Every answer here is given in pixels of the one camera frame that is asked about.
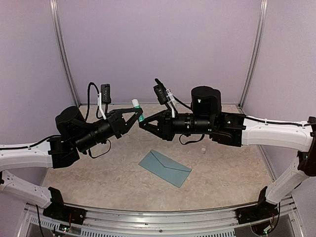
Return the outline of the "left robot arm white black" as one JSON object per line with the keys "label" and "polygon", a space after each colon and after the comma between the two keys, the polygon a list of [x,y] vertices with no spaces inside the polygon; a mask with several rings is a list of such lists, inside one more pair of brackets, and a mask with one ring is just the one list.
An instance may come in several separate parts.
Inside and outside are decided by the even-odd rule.
{"label": "left robot arm white black", "polygon": [[66,108],[55,119],[58,135],[48,136],[33,144],[0,147],[0,191],[48,209],[63,220],[69,215],[58,189],[45,188],[16,177],[10,170],[42,167],[65,168],[79,160],[79,154],[88,154],[98,144],[106,144],[111,137],[119,139],[142,115],[140,108],[116,109],[104,118],[88,123],[79,108]]}

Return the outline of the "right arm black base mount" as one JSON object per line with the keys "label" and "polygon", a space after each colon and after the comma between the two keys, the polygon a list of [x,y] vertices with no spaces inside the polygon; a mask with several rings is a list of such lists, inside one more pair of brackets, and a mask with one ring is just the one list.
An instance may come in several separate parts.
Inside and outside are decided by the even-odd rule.
{"label": "right arm black base mount", "polygon": [[260,196],[255,205],[238,208],[236,211],[237,221],[239,224],[255,222],[273,215],[278,215],[277,204],[267,202],[265,196]]}

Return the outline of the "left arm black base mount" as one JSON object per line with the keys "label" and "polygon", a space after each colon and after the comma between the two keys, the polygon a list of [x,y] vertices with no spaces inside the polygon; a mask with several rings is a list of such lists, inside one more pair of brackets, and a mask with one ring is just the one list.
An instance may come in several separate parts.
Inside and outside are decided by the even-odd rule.
{"label": "left arm black base mount", "polygon": [[83,225],[86,210],[83,208],[65,205],[62,200],[53,200],[51,204],[43,210],[43,215],[55,220],[71,224]]}

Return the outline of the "teal paper envelope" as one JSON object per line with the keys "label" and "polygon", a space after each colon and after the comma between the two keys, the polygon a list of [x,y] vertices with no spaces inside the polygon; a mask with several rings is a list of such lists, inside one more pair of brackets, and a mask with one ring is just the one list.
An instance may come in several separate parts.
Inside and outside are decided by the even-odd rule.
{"label": "teal paper envelope", "polygon": [[139,165],[166,182],[180,188],[191,173],[191,169],[155,151],[150,152]]}

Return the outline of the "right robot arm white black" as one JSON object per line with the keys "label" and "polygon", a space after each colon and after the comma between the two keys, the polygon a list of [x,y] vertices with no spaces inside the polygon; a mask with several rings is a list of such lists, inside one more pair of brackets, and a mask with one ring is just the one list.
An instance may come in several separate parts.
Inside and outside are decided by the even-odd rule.
{"label": "right robot arm white black", "polygon": [[289,122],[250,117],[222,111],[221,93],[209,86],[198,86],[191,91],[191,113],[178,113],[173,105],[176,98],[162,85],[154,86],[162,105],[169,109],[145,118],[140,128],[155,136],[172,141],[176,134],[209,135],[218,144],[241,147],[265,145],[291,148],[297,157],[272,184],[264,187],[253,207],[252,214],[263,219],[272,208],[300,185],[316,175],[316,119]]}

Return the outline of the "small green white glue stick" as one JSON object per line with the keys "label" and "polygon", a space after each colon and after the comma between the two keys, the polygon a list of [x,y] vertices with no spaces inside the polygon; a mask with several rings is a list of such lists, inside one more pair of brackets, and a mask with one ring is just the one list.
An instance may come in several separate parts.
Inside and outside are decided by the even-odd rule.
{"label": "small green white glue stick", "polygon": [[139,115],[138,117],[138,122],[141,123],[144,121],[144,116],[143,116],[143,112],[140,111],[141,109],[141,106],[139,104],[139,101],[137,99],[132,99],[132,105],[133,105],[133,108],[136,109],[136,114]]}

